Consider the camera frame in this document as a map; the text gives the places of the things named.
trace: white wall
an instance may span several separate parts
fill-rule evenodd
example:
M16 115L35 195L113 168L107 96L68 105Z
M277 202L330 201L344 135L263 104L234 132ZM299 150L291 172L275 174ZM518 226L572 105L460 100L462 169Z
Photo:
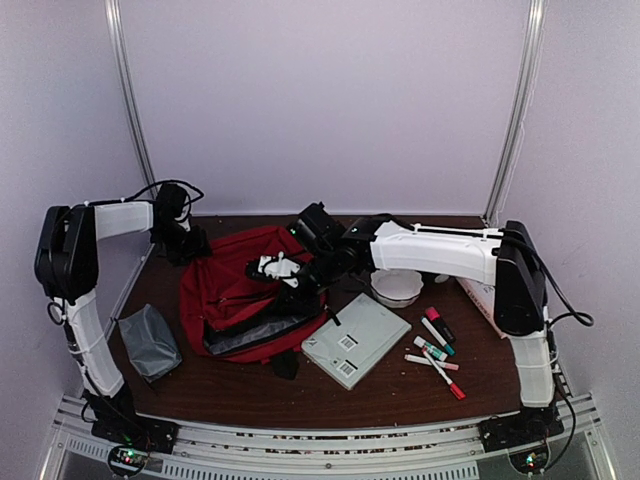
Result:
M596 316L592 329L558 324L561 361L577 393L594 393L629 480L640 445L639 25L634 0L550 2L500 215L526 223L570 300Z
M79 385L33 261L47 208L142 186L100 0L0 3L0 465L33 478L64 391ZM107 318L146 238L102 245Z
M198 213L484 212L527 0L122 2L158 178Z

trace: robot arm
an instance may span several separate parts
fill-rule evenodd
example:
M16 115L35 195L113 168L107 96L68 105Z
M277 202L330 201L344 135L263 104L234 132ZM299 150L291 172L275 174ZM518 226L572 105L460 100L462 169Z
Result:
M190 227L186 190L163 182L153 202L119 201L51 207L45 217L35 273L51 298L49 313L65 331L67 345L82 375L85 397L96 415L94 435L140 450L170 452L175 424L135 413L131 392L116 367L96 308L99 240L151 232L172 263L186 264L211 254L205 232Z
M495 448L485 444L485 449L505 448L513 438L533 441L558 433L546 279L531 255L535 247L524 225L507 222L501 230L438 228L378 215L362 217L345 228L323 207L311 204L289 226L314 259L300 264L263 257L261 264L267 268L258 273L284 276L292 294L299 295L317 294L350 272L391 268L465 277L495 286L494 316L513 347L522 410L508 425L499 426L502 431L497 433L488 421L489 436L505 434L508 440L497 440ZM288 268L283 268L283 262L289 262Z

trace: dark brown tabletop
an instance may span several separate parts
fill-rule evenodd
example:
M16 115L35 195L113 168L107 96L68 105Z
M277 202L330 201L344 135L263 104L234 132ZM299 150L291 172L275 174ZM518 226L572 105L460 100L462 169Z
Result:
M286 225L293 217L200 217L195 219L213 239L261 225ZM482 227L475 217L407 217L424 225ZM341 217L348 224L351 218ZM183 356L173 372L147 386L129 364L119 333L110 346L116 364L129 382L140 413L182 420L285 428L355 428L416 425L492 415L517 410L519 383L508 340L500 340L454 279L428 284L418 301L395 312L412 329L361 380L347 391L319 367L299 355L295 380L274 375L269 366L240 365L193 353L179 317L182 268L158 256L150 258L138 278L122 317L153 305L169 323ZM343 287L353 288L345 280ZM336 310L354 298L338 288L329 292ZM435 306L457 337L460 365L451 372L467 398L459 401L431 368L408 363L406 353L419 354L413 338L429 338L420 324L425 308Z

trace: pen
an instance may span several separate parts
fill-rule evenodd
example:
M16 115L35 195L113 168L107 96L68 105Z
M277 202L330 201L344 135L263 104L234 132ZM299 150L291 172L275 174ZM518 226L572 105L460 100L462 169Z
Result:
M433 366L429 360L424 357L418 357L417 355L407 354L404 356L404 359L407 362L420 363L421 365L429 365L430 367ZM438 360L436 360L436 363L445 370L458 370L460 368L460 365L456 365L455 363L439 362Z
M460 387L458 387L455 383L453 383L453 380L451 380L449 376L446 373L444 373L444 370L440 368L440 365L438 365L434 359L432 359L431 357L424 357L424 358L426 358L427 361L431 362L431 365L433 366L433 368L435 368L436 371L440 374L440 376L444 378L444 381L447 382L447 385L449 385L449 390L451 390L451 393L453 393L454 397L456 397L458 400L462 400L463 398L466 397L464 392L460 390Z
M438 360L445 361L447 359L447 354L444 353L439 348L436 348L434 345L431 345L420 335L416 335L416 338L413 339L413 344L422 349L423 351L429 352L431 355L436 357Z
M426 317L422 317L422 324L427 328L427 330L429 330L429 332L431 332L431 335L435 337L438 343L442 345L442 348L444 348L445 352L447 352L449 355L455 355L456 352L453 350L453 347L449 345L444 338L442 338L442 335L440 335L436 328L431 325L431 322Z
M446 340L448 344L453 344L453 342L456 341L455 335L449 329L448 325L444 323L444 320L434 307L427 308L424 313L431 324L436 328L438 333L442 336L442 338Z

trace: white box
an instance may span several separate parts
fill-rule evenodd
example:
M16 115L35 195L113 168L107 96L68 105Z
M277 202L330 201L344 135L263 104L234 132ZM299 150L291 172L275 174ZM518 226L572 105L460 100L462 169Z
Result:
M495 288L491 285L469 280L468 278L456 278L458 283L469 296L471 301L478 307L480 313L487 319L500 338L506 338L507 334L498 328L493 319L493 302L495 299Z
M411 330L391 310L364 293L302 342L302 351L316 365L351 390Z

